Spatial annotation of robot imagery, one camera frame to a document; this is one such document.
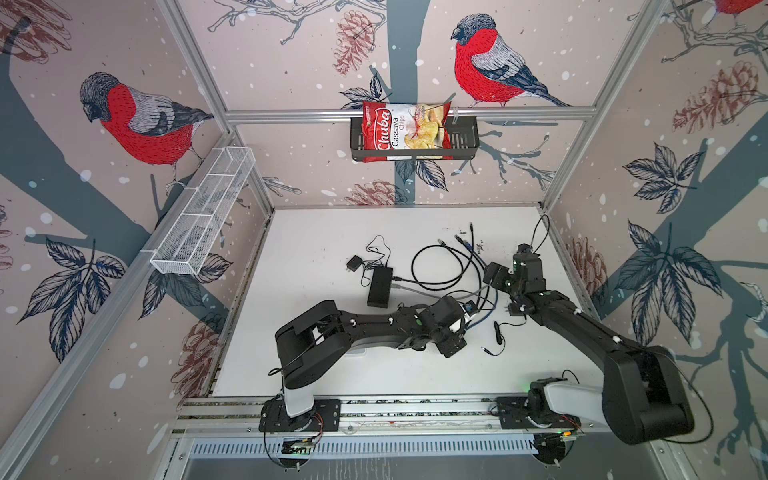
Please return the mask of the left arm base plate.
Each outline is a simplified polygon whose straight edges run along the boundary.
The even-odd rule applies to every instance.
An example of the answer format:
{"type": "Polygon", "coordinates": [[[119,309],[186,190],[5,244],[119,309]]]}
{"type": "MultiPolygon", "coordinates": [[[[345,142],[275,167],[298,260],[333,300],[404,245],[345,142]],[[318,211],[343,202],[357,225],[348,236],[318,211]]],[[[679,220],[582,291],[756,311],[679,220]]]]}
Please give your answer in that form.
{"type": "Polygon", "coordinates": [[[287,413],[282,397],[273,397],[261,410],[258,431],[261,433],[336,432],[339,429],[341,401],[315,400],[309,411],[296,417],[287,413]]]}

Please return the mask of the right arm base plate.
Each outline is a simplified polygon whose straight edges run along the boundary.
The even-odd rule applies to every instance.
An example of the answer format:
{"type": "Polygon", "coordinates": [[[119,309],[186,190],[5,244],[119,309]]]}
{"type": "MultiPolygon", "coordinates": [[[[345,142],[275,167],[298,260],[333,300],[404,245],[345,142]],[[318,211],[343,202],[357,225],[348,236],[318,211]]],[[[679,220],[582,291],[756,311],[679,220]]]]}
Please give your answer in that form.
{"type": "Polygon", "coordinates": [[[544,400],[530,400],[527,395],[497,397],[491,411],[505,430],[581,428],[578,417],[555,413],[544,400]]]}

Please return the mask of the black network switch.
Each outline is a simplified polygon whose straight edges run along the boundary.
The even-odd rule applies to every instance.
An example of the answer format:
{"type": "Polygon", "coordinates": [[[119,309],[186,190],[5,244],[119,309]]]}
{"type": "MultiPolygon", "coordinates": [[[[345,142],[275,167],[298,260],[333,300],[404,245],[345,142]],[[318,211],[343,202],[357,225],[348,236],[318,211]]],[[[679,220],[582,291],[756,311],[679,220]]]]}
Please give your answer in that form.
{"type": "Polygon", "coordinates": [[[380,266],[373,269],[367,297],[368,307],[386,309],[389,306],[392,279],[392,268],[380,266]]]}

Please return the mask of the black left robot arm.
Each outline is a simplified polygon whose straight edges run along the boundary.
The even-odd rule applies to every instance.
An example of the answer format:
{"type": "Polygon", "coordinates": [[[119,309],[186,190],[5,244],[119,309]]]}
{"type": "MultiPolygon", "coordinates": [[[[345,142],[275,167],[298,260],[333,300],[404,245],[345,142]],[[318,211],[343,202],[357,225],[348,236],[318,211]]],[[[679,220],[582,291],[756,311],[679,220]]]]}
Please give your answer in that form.
{"type": "Polygon", "coordinates": [[[430,344],[446,358],[463,349],[473,301],[443,296],[431,305],[400,306],[385,314],[356,314],[324,300],[275,333],[282,377],[282,408],[291,419],[314,412],[312,385],[346,353],[368,348],[423,351],[430,344]]]}

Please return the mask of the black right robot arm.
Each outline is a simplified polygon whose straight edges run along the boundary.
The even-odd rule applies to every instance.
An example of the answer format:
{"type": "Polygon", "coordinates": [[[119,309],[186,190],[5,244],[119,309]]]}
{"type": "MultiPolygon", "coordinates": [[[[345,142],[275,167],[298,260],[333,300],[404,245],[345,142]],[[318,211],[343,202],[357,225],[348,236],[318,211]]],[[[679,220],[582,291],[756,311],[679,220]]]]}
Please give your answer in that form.
{"type": "Polygon", "coordinates": [[[546,286],[540,255],[518,246],[512,265],[490,263],[483,282],[510,299],[510,314],[526,316],[571,343],[602,372],[600,388],[554,380],[543,386],[554,413],[593,420],[628,445],[691,433],[693,412],[675,361],[662,347],[644,347],[583,313],[546,286]]]}

